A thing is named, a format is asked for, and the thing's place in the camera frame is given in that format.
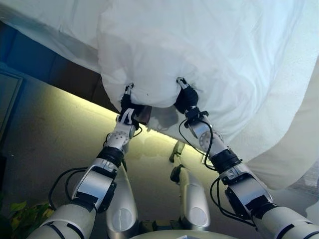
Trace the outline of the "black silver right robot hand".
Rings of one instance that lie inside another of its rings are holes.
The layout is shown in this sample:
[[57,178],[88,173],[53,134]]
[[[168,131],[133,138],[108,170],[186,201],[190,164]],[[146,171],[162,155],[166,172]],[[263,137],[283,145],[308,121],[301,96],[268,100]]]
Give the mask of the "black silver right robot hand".
[[176,102],[174,103],[174,106],[181,114],[184,114],[186,111],[197,107],[198,94],[185,78],[178,77],[176,82],[180,85],[181,90],[178,94]]

